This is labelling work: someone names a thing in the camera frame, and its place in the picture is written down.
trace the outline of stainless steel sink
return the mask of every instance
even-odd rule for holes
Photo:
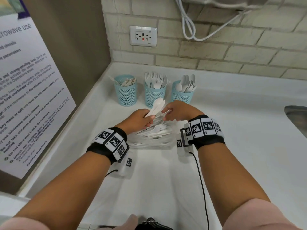
[[[307,138],[307,107],[286,106],[285,113],[297,129]]]

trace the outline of shirt sleeve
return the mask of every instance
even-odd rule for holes
[[[0,230],[50,230],[46,225],[24,217],[14,217],[5,221]]]
[[[236,209],[223,230],[299,230],[274,204],[252,199]]]

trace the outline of blue mesh cup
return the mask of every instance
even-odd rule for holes
[[[147,107],[152,108],[153,103],[157,98],[163,98],[165,95],[166,86],[163,88],[149,88],[145,83],[145,104]]]
[[[180,81],[175,81],[172,85],[172,97],[171,102],[174,100],[180,100],[187,104],[190,104],[190,101],[192,100],[194,91],[191,93],[182,93],[175,89],[176,84],[180,83]]]
[[[134,76],[131,75],[119,75],[114,79],[119,83],[122,84],[126,78],[132,79]],[[133,106],[136,104],[136,83],[131,86],[123,87],[120,85],[114,84],[118,103],[122,106]]]

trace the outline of black and white wristband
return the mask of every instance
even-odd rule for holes
[[[118,127],[111,127],[99,133],[86,151],[105,155],[113,164],[116,161],[120,163],[128,150],[126,133]]]
[[[184,125],[189,144],[194,144],[198,150],[201,146],[223,143],[224,134],[216,120],[207,115],[199,115]]]

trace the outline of white brick wall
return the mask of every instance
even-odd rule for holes
[[[269,0],[205,42],[183,37],[174,0],[101,2],[115,61],[307,80],[307,0]],[[236,15],[197,4],[184,8],[196,21],[197,38]],[[157,47],[130,45],[130,25],[158,27]]]

